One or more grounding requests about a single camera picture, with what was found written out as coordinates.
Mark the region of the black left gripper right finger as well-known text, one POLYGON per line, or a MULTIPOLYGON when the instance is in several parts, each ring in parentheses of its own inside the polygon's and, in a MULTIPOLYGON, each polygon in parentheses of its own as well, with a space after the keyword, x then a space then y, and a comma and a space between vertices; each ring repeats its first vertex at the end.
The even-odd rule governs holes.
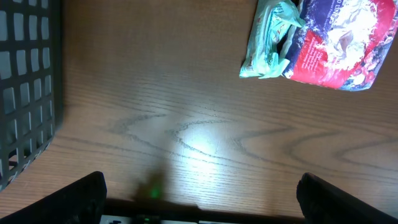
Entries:
POLYGON ((309 172, 299 180, 296 196, 305 223, 397 224, 396 218, 309 172))

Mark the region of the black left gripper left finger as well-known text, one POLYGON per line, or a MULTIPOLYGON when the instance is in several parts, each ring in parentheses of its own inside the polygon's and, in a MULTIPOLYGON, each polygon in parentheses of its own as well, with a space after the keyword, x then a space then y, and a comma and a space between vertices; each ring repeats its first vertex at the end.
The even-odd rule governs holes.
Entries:
POLYGON ((95 171, 43 199, 1 218, 1 224, 99 223, 107 188, 95 171))

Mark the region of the purple red snack bag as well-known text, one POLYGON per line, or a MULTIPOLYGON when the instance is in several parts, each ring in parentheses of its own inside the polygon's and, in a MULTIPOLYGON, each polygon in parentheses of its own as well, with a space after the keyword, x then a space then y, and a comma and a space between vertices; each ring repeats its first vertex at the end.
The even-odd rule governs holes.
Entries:
POLYGON ((371 88, 397 32, 395 0, 303 0, 301 28, 283 46, 285 78, 327 88, 371 88))

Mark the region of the mint green snack packet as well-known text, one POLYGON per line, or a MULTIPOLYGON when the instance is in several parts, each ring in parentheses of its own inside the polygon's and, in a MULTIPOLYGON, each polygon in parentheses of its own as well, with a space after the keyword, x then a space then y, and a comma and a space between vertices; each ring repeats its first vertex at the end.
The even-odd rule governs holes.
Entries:
POLYGON ((304 24, 291 0, 258 0, 239 77, 281 76, 290 61, 278 52, 277 45, 292 26, 301 28, 304 24))

